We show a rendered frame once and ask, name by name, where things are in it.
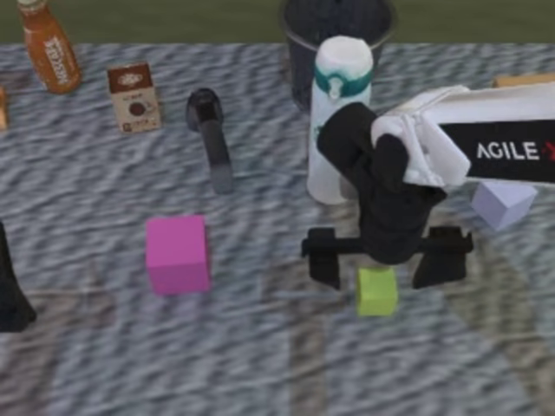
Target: white bottle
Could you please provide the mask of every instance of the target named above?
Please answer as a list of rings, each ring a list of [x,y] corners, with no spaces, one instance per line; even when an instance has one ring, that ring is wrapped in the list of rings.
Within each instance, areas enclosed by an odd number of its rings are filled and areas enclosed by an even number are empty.
[[[370,103],[374,60],[362,39],[335,36],[317,52],[310,110],[309,174],[307,188],[318,202],[337,205],[356,196],[341,173],[317,150],[320,128],[341,107]]]

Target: gray tabletop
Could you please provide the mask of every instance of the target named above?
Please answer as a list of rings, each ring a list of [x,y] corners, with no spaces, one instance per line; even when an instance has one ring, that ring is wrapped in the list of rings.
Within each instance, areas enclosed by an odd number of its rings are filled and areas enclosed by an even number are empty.
[[[432,224],[474,233],[463,283],[414,291],[396,268],[398,310],[358,318],[344,290],[310,282],[299,245],[311,226],[356,233],[356,207],[305,191],[308,120],[291,102],[282,45],[80,45],[84,84],[42,91],[20,45],[0,47],[10,130],[0,133],[0,217],[40,317],[0,335],[3,416],[507,416],[555,414],[555,195],[494,233],[472,186]],[[499,74],[555,71],[547,45],[390,45],[373,102],[423,89],[483,88]],[[105,69],[147,60],[164,127],[122,135]],[[219,94],[236,191],[215,196],[187,96]],[[157,297],[145,222],[203,214],[207,294]]]

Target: lavender block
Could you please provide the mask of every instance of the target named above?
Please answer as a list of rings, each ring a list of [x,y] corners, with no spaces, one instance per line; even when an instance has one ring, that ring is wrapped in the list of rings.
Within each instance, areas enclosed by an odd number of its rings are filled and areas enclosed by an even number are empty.
[[[522,219],[538,191],[533,186],[503,182],[481,182],[472,207],[496,231]]]

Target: black label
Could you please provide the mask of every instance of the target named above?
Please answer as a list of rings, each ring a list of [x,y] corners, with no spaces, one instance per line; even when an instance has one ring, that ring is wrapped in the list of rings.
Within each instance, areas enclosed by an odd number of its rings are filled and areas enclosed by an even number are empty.
[[[555,185],[555,120],[446,124],[472,163],[469,178]]]

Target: cardboard box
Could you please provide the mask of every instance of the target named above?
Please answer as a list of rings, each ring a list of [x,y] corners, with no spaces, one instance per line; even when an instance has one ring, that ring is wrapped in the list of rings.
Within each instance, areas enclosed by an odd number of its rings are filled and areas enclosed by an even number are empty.
[[[8,128],[8,96],[0,87],[0,131]]]
[[[109,68],[108,85],[122,132],[145,132],[161,126],[160,106],[147,63]]]
[[[541,84],[544,82],[555,82],[555,74],[496,76],[493,80],[493,87],[516,87],[518,85]]]

